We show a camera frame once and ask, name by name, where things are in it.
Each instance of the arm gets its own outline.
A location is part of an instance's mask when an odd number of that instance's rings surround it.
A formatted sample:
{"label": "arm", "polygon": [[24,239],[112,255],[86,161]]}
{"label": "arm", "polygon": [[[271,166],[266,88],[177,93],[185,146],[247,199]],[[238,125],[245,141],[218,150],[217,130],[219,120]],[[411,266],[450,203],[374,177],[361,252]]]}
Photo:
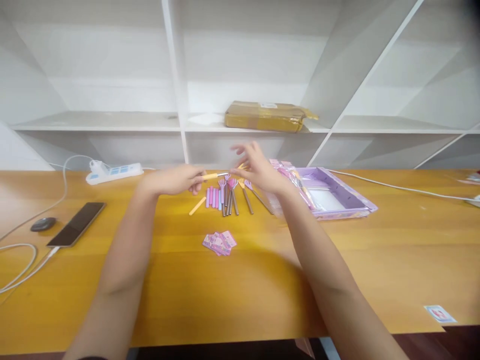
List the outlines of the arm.
{"label": "arm", "polygon": [[255,143],[236,145],[250,172],[231,172],[274,193],[280,201],[298,260],[342,359],[408,359],[364,298],[332,240],[297,188],[265,159]]}
{"label": "arm", "polygon": [[65,360],[126,358],[150,258],[158,197],[186,189],[196,195],[204,173],[201,168],[183,165],[150,173],[141,180],[118,226],[95,297]]}

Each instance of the gold fork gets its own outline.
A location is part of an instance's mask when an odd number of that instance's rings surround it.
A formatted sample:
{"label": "gold fork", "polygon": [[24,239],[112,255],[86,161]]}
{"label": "gold fork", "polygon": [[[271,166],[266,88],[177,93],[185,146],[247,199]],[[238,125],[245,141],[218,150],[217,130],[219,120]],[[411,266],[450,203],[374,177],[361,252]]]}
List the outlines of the gold fork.
{"label": "gold fork", "polygon": [[245,180],[244,180],[243,177],[238,179],[238,184],[240,185],[241,189],[243,190],[243,195],[245,195],[245,200],[246,200],[246,203],[248,204],[248,208],[250,209],[250,214],[253,214],[254,211],[252,210],[252,205],[250,205],[250,200],[249,200],[249,197],[247,195],[247,191],[245,190]]}

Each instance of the metal rod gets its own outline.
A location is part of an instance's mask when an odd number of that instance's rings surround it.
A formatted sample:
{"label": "metal rod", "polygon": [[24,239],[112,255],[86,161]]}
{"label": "metal rod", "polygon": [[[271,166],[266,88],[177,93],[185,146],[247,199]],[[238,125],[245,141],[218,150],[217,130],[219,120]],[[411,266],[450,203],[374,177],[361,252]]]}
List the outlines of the metal rod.
{"label": "metal rod", "polygon": [[231,193],[233,194],[233,205],[235,205],[235,214],[239,214],[239,207],[237,206],[237,197],[235,196],[235,189],[233,188],[231,190]]}
{"label": "metal rod", "polygon": [[230,193],[229,193],[229,183],[227,182],[226,185],[225,185],[225,188],[223,189],[225,191],[225,198],[224,198],[224,202],[225,202],[225,209],[228,209],[229,207],[229,200],[230,200]]}
{"label": "metal rod", "polygon": [[270,209],[270,207],[267,206],[266,203],[264,203],[264,201],[263,201],[262,198],[257,194],[257,192],[256,192],[255,190],[253,190],[253,189],[252,189],[251,191],[252,191],[252,193],[255,194],[255,196],[257,197],[257,199],[260,200],[260,202],[263,204],[263,206],[266,207],[266,209],[270,212],[270,214],[273,215],[274,212],[272,211],[272,209]]}
{"label": "metal rod", "polygon": [[230,215],[230,209],[232,207],[232,192],[228,190],[228,202],[226,206],[226,216]]}
{"label": "metal rod", "polygon": [[250,200],[249,200],[249,196],[247,195],[247,190],[245,190],[245,188],[242,188],[243,190],[243,195],[245,195],[245,200],[246,200],[246,203],[248,204],[248,208],[250,209],[250,214],[254,214],[254,211],[252,210],[252,205],[250,205]]}
{"label": "metal rod", "polygon": [[232,215],[232,208],[234,207],[233,202],[234,202],[233,191],[232,189],[230,189],[230,204],[228,205],[228,215]]}

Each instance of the desk surface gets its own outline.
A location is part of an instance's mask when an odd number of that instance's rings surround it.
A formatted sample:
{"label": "desk surface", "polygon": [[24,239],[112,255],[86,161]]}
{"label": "desk surface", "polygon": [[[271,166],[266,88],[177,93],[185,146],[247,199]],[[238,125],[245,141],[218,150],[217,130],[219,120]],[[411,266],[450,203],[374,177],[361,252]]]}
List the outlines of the desk surface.
{"label": "desk surface", "polygon": [[[377,181],[439,194],[473,197],[469,171],[350,170]],[[60,250],[27,282],[0,295],[0,354],[64,351],[94,296],[112,237],[139,178],[95,186],[68,173],[68,196],[45,216],[61,223],[44,233],[32,222],[2,246],[44,246],[87,201],[107,206],[73,248]],[[340,177],[379,210],[368,218],[323,222],[363,294],[392,333],[440,332],[423,308],[443,306],[459,325],[480,323],[480,209],[460,200],[396,190]],[[0,173],[0,231],[51,205],[62,194],[60,172]],[[238,193],[240,216],[223,218],[190,193],[158,201],[150,265],[132,344],[156,346],[292,339],[325,335],[285,223]],[[202,246],[205,234],[230,230],[230,257]],[[0,254],[0,284],[26,265],[31,249]]]}

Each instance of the charging cable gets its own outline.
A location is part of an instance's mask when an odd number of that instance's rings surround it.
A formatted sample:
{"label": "charging cable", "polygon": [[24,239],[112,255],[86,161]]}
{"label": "charging cable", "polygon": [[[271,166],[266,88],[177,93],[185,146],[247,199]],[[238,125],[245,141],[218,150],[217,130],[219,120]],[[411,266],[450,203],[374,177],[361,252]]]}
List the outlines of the charging cable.
{"label": "charging cable", "polygon": [[[34,218],[36,218],[37,216],[47,212],[48,210],[50,210],[51,208],[57,206],[58,204],[60,204],[63,200],[65,200],[65,198],[67,197],[67,191],[68,191],[68,186],[67,186],[67,176],[65,174],[65,170],[67,169],[67,163],[73,159],[73,158],[88,158],[90,159],[92,162],[95,162],[94,159],[92,159],[90,156],[86,156],[86,155],[73,155],[73,156],[70,156],[67,160],[65,160],[65,162],[63,163],[63,169],[62,169],[62,173],[63,173],[63,195],[62,197],[60,198],[60,200],[58,200],[57,202],[55,202],[53,205],[47,207],[45,210],[42,210],[38,213],[36,213],[35,215],[33,215],[32,217],[29,217],[28,219],[26,219],[25,221],[21,222],[20,224],[18,224],[17,226],[15,226],[14,228],[12,228],[11,230],[7,231],[5,234],[3,234],[1,237],[0,237],[0,241],[2,241],[3,239],[5,239],[8,235],[10,235],[11,233],[13,233],[15,230],[17,230],[19,227],[23,226],[24,224],[28,223],[30,220],[33,220]],[[23,247],[23,246],[27,246],[27,247],[30,247],[32,250],[33,250],[33,256],[31,257],[31,260],[30,262],[28,263],[28,265],[23,269],[23,271],[17,275],[17,277],[15,277],[12,281],[10,281],[7,285],[5,285],[3,288],[0,289],[0,294],[2,293],[5,293],[7,292],[8,290],[10,289],[13,289],[15,287],[17,287],[18,285],[22,284],[23,282],[27,281],[28,279],[30,279],[33,275],[35,275],[46,263],[47,261],[60,249],[59,246],[57,247],[54,247],[47,255],[46,259],[34,270],[32,271],[31,273],[28,274],[27,277],[25,277],[24,279],[20,280],[19,282],[15,283],[18,279],[20,279],[20,277],[22,277],[29,269],[30,267],[32,266],[32,264],[35,262],[35,259],[37,258],[37,248],[30,244],[30,243],[17,243],[17,244],[12,244],[12,245],[7,245],[7,246],[2,246],[0,247],[0,251],[2,250],[7,250],[7,249],[11,249],[11,248],[17,248],[17,247]]]}
{"label": "charging cable", "polygon": [[456,200],[466,200],[466,201],[480,202],[480,200],[477,200],[477,199],[474,199],[474,198],[440,195],[440,194],[437,194],[437,193],[434,193],[434,192],[411,189],[411,188],[408,188],[408,187],[390,185],[390,184],[386,184],[384,182],[367,179],[365,177],[361,177],[361,176],[351,174],[351,173],[348,173],[348,172],[341,172],[341,171],[335,171],[335,170],[330,170],[330,169],[327,169],[327,170],[329,172],[332,172],[332,173],[351,176],[351,177],[354,177],[354,178],[357,178],[357,179],[365,180],[365,181],[368,181],[368,182],[374,183],[374,184],[383,185],[383,186],[386,186],[386,187],[389,187],[389,188],[394,188],[394,189],[399,189],[399,190],[407,190],[407,191],[411,191],[411,192],[415,192],[415,193],[421,193],[421,194],[427,194],[427,195],[433,195],[433,196],[437,196],[437,197],[440,197],[440,198],[446,198],[446,199],[456,199]]}
{"label": "charging cable", "polygon": [[28,274],[27,277],[25,277],[24,279],[20,280],[19,282],[13,284],[14,282],[16,282],[18,279],[20,279],[20,277],[25,274],[28,269],[30,269],[30,267],[32,266],[32,264],[34,263],[35,259],[37,258],[37,248],[35,246],[33,246],[32,244],[29,244],[29,243],[18,243],[18,244],[13,244],[13,245],[7,245],[7,246],[3,246],[3,247],[0,247],[0,250],[5,250],[5,249],[10,249],[10,248],[16,248],[16,247],[22,247],[22,246],[28,246],[28,247],[31,247],[31,249],[33,250],[33,256],[31,257],[31,260],[30,262],[28,263],[28,265],[23,269],[23,271],[17,275],[16,278],[14,278],[12,281],[10,281],[7,285],[5,285],[4,287],[2,287],[0,289],[0,294],[3,294],[3,293],[6,293],[8,290],[11,290],[13,288],[16,288],[18,285],[20,285],[21,283],[24,283],[26,282],[28,279],[30,279],[33,275],[35,275],[36,273],[39,272],[39,270],[41,268],[44,267],[44,265],[47,263],[47,261],[60,249],[60,246],[56,246],[54,247],[47,255],[46,259],[34,270],[32,271],[31,273]]}

